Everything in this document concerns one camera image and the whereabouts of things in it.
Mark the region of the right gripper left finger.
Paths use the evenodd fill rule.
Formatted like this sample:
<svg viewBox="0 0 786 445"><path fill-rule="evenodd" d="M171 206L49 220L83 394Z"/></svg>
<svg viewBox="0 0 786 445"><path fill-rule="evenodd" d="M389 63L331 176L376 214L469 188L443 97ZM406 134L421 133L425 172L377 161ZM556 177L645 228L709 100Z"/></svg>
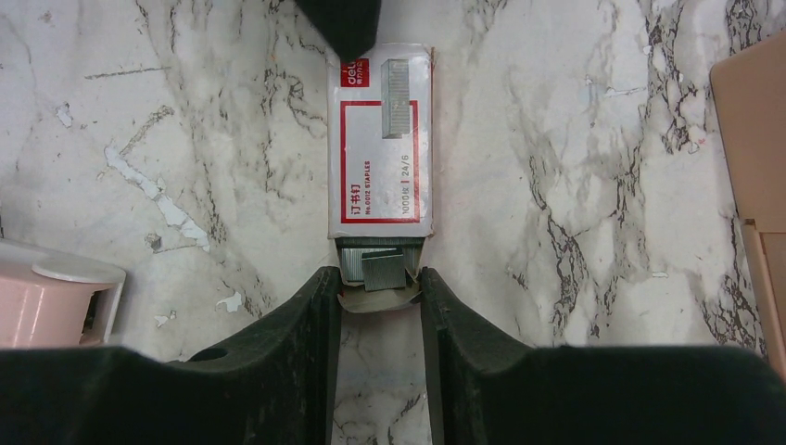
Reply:
<svg viewBox="0 0 786 445"><path fill-rule="evenodd" d="M184 362L123 347L1 355L5 444L326 444L332 437L339 271Z"/></svg>

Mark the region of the grey staple strips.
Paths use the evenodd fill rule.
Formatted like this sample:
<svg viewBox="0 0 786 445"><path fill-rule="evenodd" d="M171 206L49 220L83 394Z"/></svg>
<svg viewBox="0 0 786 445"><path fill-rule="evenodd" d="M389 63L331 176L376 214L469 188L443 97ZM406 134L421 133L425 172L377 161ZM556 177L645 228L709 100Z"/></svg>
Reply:
<svg viewBox="0 0 786 445"><path fill-rule="evenodd" d="M348 286L362 286L366 292L407 286L402 248L341 248L338 254L342 279Z"/></svg>

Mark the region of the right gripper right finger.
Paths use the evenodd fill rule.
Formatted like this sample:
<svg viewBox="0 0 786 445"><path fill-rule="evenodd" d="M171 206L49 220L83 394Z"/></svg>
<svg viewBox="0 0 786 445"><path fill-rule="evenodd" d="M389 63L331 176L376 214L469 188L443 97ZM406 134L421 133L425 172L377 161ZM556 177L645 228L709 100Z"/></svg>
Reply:
<svg viewBox="0 0 786 445"><path fill-rule="evenodd" d="M436 444L781 444L785 386L738 347L533 348L421 273Z"/></svg>

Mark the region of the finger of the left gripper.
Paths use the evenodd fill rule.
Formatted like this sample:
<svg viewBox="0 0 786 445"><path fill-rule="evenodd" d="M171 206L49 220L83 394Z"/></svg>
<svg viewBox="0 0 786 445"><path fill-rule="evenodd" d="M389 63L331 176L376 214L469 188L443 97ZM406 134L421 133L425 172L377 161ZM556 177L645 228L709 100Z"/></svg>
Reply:
<svg viewBox="0 0 786 445"><path fill-rule="evenodd" d="M351 62L376 43L381 0L296 0L317 32L342 62Z"/></svg>

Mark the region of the red white staple box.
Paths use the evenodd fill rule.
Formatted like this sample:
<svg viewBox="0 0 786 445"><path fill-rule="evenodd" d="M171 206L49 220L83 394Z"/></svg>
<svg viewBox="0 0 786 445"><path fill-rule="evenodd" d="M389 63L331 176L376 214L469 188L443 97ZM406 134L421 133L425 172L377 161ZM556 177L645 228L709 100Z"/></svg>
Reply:
<svg viewBox="0 0 786 445"><path fill-rule="evenodd" d="M407 286L366 292L343 283L353 313L405 307L419 293L420 259L434 233L434 50L381 44L328 59L328 236L341 248L402 248Z"/></svg>

